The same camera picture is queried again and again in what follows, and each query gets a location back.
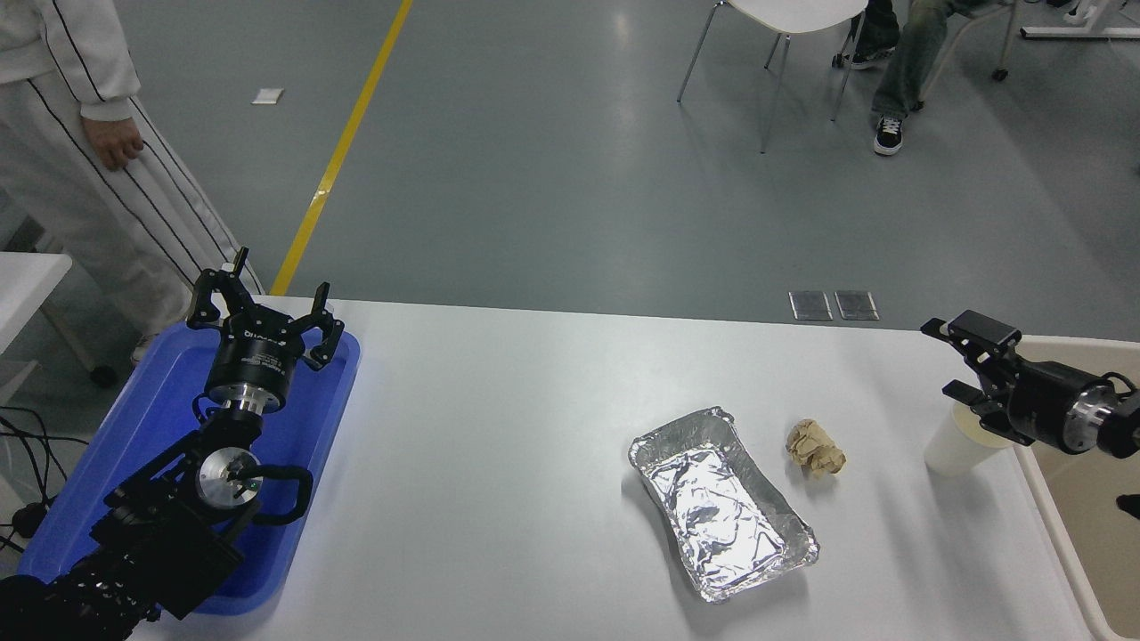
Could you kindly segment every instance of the yellow floor line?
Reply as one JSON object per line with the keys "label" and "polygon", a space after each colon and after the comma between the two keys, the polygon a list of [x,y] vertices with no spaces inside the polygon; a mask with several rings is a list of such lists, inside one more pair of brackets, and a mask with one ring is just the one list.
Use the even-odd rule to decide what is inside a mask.
{"label": "yellow floor line", "polygon": [[336,175],[341,172],[344,156],[348,155],[349,147],[352,146],[357,128],[360,127],[364,113],[368,111],[368,103],[372,102],[376,83],[380,82],[380,75],[384,73],[384,65],[388,64],[388,57],[391,55],[392,48],[396,47],[396,39],[400,36],[400,30],[404,29],[404,21],[407,18],[410,8],[412,0],[404,0],[400,3],[400,9],[396,13],[396,19],[392,21],[392,26],[388,30],[388,36],[384,38],[384,46],[380,48],[376,62],[372,65],[372,71],[368,73],[368,80],[365,81],[364,88],[360,89],[360,97],[357,98],[356,106],[352,107],[352,115],[349,116],[349,122],[344,125],[344,131],[341,132],[341,139],[336,144],[336,149],[333,151],[333,157],[328,160],[325,175],[320,178],[320,184],[317,185],[317,193],[312,195],[309,210],[304,212],[301,227],[296,230],[296,235],[293,236],[293,244],[290,245],[288,253],[285,254],[285,260],[277,271],[277,277],[274,278],[274,285],[269,290],[270,294],[284,295],[286,290],[288,290],[290,283],[293,282],[296,267],[301,263],[301,257],[304,255],[304,250],[309,245],[309,238],[312,237],[312,230],[317,227],[317,220],[320,219],[320,212],[325,209],[328,194],[333,190],[333,184],[336,182]]}

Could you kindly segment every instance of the aluminum foil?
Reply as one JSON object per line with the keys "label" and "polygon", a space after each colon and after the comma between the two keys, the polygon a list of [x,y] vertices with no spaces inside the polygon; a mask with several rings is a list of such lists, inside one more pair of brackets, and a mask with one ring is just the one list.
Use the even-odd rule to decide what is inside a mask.
{"label": "aluminum foil", "polygon": [[669,520],[706,601],[723,602],[819,559],[812,528],[764,478],[719,407],[634,440],[629,462]]}

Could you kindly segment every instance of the jeans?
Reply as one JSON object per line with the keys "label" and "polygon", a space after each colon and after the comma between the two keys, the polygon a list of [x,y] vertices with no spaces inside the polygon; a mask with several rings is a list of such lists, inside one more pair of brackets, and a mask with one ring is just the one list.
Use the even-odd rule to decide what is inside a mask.
{"label": "jeans", "polygon": [[938,50],[946,40],[946,18],[991,0],[914,0],[910,19],[898,39],[879,89],[871,99],[871,111],[903,120],[919,103]]}
{"label": "jeans", "polygon": [[[850,38],[855,38],[860,17],[852,18]],[[895,44],[898,44],[898,18],[890,0],[871,0],[866,3],[866,26],[855,44],[855,55],[866,57]]]}

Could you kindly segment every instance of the hand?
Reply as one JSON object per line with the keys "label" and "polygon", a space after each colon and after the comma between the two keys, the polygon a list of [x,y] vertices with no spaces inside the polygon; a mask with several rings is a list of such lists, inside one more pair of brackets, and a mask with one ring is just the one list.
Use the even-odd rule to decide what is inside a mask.
{"label": "hand", "polygon": [[142,151],[142,136],[139,135],[138,127],[135,127],[132,119],[105,122],[101,120],[88,120],[80,117],[83,122],[83,132],[87,139],[95,147],[95,153],[99,154],[103,165],[111,171],[127,167],[127,163],[139,157]]}

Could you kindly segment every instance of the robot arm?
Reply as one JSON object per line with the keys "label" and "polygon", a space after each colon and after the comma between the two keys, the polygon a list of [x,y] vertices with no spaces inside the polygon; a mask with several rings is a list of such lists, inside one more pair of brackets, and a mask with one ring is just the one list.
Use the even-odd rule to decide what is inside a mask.
{"label": "robot arm", "polygon": [[[922,333],[953,347],[977,374],[980,389],[951,381],[942,391],[969,406],[986,430],[1067,454],[1098,446],[1126,459],[1140,451],[1140,393],[1125,376],[1026,360],[1016,351],[1020,331],[971,310],[950,323],[931,318]],[[1127,391],[1117,393],[1113,379]]]}
{"label": "robot arm", "polygon": [[[219,407],[201,427],[140,468],[104,498],[109,511],[91,528],[98,549],[43,585],[28,576],[0,582],[0,639],[123,640],[160,607],[181,619],[241,566],[237,536],[251,524],[284,526],[304,516],[312,474],[296,465],[263,464],[250,451],[262,415],[285,406],[299,359],[320,370],[344,324],[325,309],[328,283],[312,310],[290,316],[258,305],[242,285],[243,248],[233,271],[204,270],[187,324],[219,331],[220,344],[202,397]],[[220,293],[229,315],[211,301]],[[320,328],[306,352],[302,333]],[[263,513],[267,481],[296,482],[285,513]]]}

